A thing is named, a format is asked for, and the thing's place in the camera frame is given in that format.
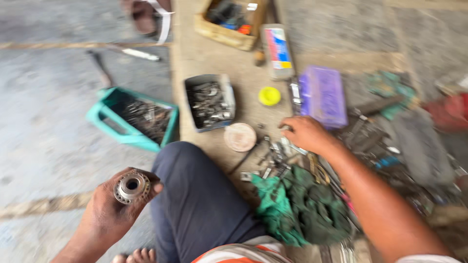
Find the metal hub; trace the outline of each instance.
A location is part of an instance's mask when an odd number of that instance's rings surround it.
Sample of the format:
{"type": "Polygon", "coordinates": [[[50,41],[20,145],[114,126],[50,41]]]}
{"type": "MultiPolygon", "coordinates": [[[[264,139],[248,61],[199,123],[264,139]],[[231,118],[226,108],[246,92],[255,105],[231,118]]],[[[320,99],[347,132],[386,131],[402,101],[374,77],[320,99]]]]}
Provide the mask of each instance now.
{"type": "Polygon", "coordinates": [[[120,203],[131,203],[148,197],[151,184],[146,175],[132,170],[123,175],[114,187],[114,196],[120,203]]]}

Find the label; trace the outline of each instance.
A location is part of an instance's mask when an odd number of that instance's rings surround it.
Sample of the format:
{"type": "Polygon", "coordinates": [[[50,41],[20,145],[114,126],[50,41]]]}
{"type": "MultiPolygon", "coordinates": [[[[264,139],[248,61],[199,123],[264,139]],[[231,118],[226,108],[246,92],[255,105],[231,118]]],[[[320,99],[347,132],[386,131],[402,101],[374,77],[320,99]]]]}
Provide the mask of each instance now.
{"type": "Polygon", "coordinates": [[[265,36],[273,68],[292,68],[293,65],[288,53],[288,46],[286,45],[285,31],[281,28],[269,28],[265,29],[265,36]]]}

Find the toe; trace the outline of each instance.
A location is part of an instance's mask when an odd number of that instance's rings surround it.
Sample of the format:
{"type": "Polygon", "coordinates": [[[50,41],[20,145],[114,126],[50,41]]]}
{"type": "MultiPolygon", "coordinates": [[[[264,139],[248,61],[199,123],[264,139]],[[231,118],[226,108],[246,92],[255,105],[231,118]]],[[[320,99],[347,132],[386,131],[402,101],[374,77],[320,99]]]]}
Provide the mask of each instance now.
{"type": "Polygon", "coordinates": [[[145,260],[141,256],[141,250],[139,250],[139,249],[135,249],[135,251],[133,252],[133,257],[135,258],[135,261],[137,263],[144,263],[145,262],[145,260]]]}
{"type": "Polygon", "coordinates": [[[141,257],[143,258],[144,262],[149,262],[149,254],[147,248],[141,250],[141,257]]]}
{"type": "Polygon", "coordinates": [[[125,256],[124,255],[117,255],[112,260],[112,263],[125,263],[125,256]]]}
{"type": "Polygon", "coordinates": [[[135,258],[133,257],[133,255],[130,255],[127,258],[127,263],[137,263],[137,262],[135,261],[135,258]]]}
{"type": "Polygon", "coordinates": [[[149,260],[151,263],[156,263],[156,251],[154,249],[149,250],[149,260]]]}

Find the teal plastic crate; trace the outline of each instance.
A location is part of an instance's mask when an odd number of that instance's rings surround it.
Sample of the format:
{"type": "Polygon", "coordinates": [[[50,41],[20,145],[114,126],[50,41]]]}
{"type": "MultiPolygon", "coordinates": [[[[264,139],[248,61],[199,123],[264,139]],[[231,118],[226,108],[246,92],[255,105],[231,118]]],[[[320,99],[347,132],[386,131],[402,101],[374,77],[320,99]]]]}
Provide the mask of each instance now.
{"type": "Polygon", "coordinates": [[[174,136],[179,108],[176,105],[156,100],[145,94],[134,92],[125,88],[113,87],[102,92],[102,97],[86,114],[86,119],[92,122],[103,132],[112,136],[122,144],[129,144],[152,152],[159,152],[174,136]],[[115,112],[115,107],[128,97],[152,101],[160,107],[171,109],[168,127],[164,133],[161,145],[145,136],[142,132],[126,122],[115,112]]]}

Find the dark blue trousers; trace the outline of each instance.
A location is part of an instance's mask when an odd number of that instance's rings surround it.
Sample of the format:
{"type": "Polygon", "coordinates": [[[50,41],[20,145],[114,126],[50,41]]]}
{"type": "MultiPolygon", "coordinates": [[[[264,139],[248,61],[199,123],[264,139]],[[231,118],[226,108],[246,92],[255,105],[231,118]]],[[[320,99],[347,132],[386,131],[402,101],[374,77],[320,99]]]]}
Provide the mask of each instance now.
{"type": "Polygon", "coordinates": [[[247,202],[197,146],[165,146],[152,172],[164,190],[151,203],[158,263],[190,263],[206,251],[266,235],[247,202]]]}

